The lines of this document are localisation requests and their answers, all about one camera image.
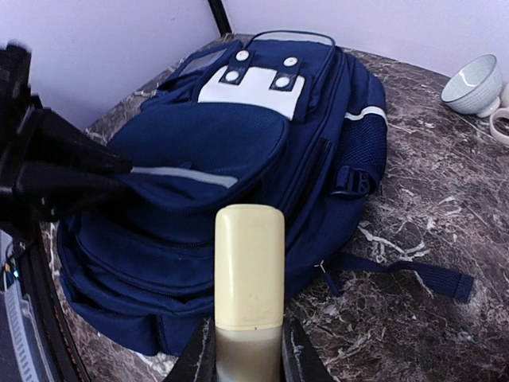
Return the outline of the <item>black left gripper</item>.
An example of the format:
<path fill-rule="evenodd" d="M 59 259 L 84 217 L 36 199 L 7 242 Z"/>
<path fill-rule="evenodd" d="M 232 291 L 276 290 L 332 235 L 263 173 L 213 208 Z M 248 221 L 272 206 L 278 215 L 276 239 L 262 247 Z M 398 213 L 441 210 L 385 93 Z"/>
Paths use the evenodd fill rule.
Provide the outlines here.
<path fill-rule="evenodd" d="M 130 160 L 40 109 L 30 64 L 24 45 L 1 48 L 1 220 L 56 221 L 126 193 Z"/>

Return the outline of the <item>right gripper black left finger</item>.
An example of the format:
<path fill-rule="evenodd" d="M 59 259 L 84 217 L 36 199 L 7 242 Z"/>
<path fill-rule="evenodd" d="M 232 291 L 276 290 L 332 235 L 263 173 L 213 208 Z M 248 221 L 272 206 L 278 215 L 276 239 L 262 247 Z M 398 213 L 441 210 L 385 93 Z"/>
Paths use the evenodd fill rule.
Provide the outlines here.
<path fill-rule="evenodd" d="M 216 381 L 216 331 L 212 318 L 205 318 L 194 330 L 164 382 Z"/>

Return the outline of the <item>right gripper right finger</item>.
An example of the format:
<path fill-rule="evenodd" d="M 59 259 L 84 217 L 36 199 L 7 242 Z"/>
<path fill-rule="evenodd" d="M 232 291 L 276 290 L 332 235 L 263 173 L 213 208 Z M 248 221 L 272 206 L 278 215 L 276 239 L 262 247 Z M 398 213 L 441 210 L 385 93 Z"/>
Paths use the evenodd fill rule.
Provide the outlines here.
<path fill-rule="evenodd" d="M 284 319 L 281 361 L 282 376 L 280 381 L 334 381 L 297 318 Z"/>

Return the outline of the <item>pale yellow highlighter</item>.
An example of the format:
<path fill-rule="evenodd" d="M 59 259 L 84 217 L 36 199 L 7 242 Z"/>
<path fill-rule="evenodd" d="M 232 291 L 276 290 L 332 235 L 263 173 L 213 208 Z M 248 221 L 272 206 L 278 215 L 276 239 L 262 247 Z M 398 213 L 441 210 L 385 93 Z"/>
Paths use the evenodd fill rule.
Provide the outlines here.
<path fill-rule="evenodd" d="M 216 378 L 278 381 L 282 358 L 285 219 L 266 205 L 216 215 Z"/>

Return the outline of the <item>navy blue student backpack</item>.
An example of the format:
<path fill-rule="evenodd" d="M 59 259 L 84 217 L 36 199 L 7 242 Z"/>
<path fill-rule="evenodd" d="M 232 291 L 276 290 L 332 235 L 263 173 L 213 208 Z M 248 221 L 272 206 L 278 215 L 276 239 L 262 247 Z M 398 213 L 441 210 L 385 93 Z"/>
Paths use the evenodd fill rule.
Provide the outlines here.
<path fill-rule="evenodd" d="M 111 138 L 124 200 L 62 220 L 68 304 L 121 346 L 177 355 L 214 312 L 225 206 L 286 219 L 286 297 L 331 270 L 383 272 L 344 245 L 387 162 L 380 80 L 334 40 L 260 33 L 192 54 Z"/>

